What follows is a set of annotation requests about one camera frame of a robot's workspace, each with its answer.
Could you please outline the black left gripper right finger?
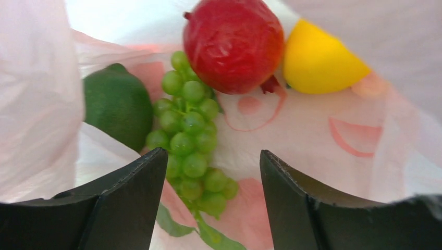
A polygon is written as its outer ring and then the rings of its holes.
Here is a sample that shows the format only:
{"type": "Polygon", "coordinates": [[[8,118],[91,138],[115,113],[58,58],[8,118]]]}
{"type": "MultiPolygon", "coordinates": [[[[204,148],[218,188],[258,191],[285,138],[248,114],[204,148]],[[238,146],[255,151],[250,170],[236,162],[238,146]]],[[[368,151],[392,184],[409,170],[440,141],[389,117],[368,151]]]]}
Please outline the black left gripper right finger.
{"type": "Polygon", "coordinates": [[[379,203],[339,191],[268,150],[260,170],[275,249],[441,249],[441,196],[379,203]]]}

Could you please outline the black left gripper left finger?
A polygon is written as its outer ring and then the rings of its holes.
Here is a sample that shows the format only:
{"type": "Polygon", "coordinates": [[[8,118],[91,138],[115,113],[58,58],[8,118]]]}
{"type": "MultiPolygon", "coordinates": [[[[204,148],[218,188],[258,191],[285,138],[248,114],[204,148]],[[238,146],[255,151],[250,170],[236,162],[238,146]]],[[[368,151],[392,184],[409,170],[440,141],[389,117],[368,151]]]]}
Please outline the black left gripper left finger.
{"type": "Polygon", "coordinates": [[[1,204],[1,249],[148,249],[167,159],[156,148],[51,199],[1,204]]]}

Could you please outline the green fake vegetable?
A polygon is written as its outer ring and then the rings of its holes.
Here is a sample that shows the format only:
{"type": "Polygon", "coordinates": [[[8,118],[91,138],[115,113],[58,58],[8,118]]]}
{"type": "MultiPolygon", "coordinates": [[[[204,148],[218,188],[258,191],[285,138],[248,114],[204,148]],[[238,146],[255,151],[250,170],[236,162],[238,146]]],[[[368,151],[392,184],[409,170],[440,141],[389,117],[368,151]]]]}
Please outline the green fake vegetable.
{"type": "Polygon", "coordinates": [[[167,97],[154,104],[159,128],[148,134],[146,145],[168,151],[166,180],[195,219],[202,240],[213,249],[243,249],[203,219],[204,214],[219,219],[239,190],[235,180],[212,166],[214,119],[221,111],[214,91],[198,78],[184,52],[174,52],[170,62],[172,70],[162,78],[167,97]]]}

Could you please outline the pink printed plastic bag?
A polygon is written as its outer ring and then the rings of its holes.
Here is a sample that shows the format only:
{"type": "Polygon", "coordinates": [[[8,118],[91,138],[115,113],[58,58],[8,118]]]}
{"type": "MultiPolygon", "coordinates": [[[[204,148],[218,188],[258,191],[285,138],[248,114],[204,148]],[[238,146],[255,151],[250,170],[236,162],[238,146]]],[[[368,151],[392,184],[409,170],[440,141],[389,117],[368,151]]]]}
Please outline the pink printed plastic bag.
{"type": "MultiPolygon", "coordinates": [[[[161,94],[196,1],[1,1],[1,204],[51,199],[140,153],[83,121],[81,79],[112,63],[161,94]]],[[[289,32],[305,19],[374,73],[308,95],[218,94],[214,164],[240,183],[206,223],[243,249],[275,249],[260,170],[268,150],[303,174],[379,203],[441,196],[441,1],[268,1],[289,32]]],[[[148,249],[213,249],[164,181],[148,249]]]]}

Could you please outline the orange fake fruit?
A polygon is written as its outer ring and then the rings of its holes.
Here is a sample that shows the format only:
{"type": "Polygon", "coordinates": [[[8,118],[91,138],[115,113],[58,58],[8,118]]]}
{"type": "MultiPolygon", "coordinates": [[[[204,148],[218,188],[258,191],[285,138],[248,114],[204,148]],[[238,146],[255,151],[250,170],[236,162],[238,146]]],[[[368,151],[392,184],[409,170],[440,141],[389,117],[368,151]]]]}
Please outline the orange fake fruit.
{"type": "Polygon", "coordinates": [[[340,40],[305,19],[297,22],[287,39],[283,77],[298,92],[342,91],[370,72],[340,40]]]}

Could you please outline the red fake fruit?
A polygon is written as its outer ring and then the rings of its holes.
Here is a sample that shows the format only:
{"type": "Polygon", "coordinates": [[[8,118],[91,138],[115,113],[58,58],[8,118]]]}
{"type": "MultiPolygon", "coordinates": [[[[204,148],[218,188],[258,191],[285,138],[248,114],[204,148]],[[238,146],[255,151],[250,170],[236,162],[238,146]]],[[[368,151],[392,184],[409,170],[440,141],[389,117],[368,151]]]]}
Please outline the red fake fruit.
{"type": "Polygon", "coordinates": [[[245,94],[278,68],[285,36],[263,1],[200,1],[184,13],[183,47],[191,68],[224,94],[245,94]]]}

